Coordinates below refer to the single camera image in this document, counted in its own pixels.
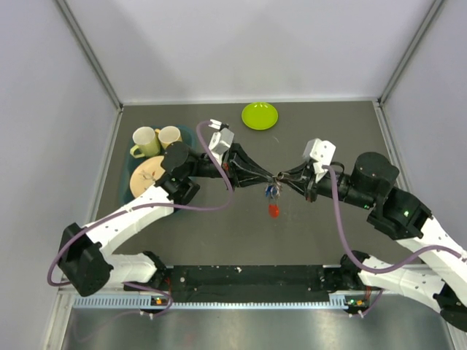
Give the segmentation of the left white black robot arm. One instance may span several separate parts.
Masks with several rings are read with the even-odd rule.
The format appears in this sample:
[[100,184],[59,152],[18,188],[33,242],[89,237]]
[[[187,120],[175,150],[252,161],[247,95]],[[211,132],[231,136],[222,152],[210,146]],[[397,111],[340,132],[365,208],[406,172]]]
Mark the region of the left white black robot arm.
[[164,265],[153,253],[121,255],[115,250],[153,222],[179,209],[195,210],[190,202],[200,186],[194,177],[221,178],[229,191],[273,179],[237,143],[216,158],[176,141],[166,149],[161,166],[161,178],[126,206],[85,227],[74,223],[64,230],[57,265],[80,296],[93,295],[110,282],[139,282],[150,289],[163,285]]

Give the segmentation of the red-handled metal key holder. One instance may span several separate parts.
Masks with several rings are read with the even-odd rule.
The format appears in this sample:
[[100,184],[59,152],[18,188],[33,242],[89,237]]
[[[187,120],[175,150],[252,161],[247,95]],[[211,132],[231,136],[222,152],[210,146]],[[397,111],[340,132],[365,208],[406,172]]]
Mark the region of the red-handled metal key holder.
[[274,181],[270,184],[274,185],[277,189],[277,193],[274,198],[266,198],[268,201],[268,213],[269,216],[273,219],[276,219],[280,215],[280,209],[279,209],[279,199],[282,194],[283,190],[283,184],[278,182],[277,180],[277,175],[272,177]]

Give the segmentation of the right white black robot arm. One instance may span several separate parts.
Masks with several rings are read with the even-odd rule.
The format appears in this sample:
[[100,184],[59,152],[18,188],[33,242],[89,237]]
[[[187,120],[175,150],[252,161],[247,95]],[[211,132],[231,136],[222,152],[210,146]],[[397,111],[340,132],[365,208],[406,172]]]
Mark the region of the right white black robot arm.
[[344,237],[345,254],[337,273],[338,284],[348,289],[386,289],[431,308],[459,330],[466,330],[466,251],[453,240],[431,210],[395,181],[399,170],[377,152],[358,156],[351,174],[327,173],[315,179],[310,160],[277,175],[279,182],[309,202],[318,196],[333,200],[338,232],[343,225],[339,203],[369,211],[367,221],[391,240],[412,252],[395,265],[369,254],[352,251]]

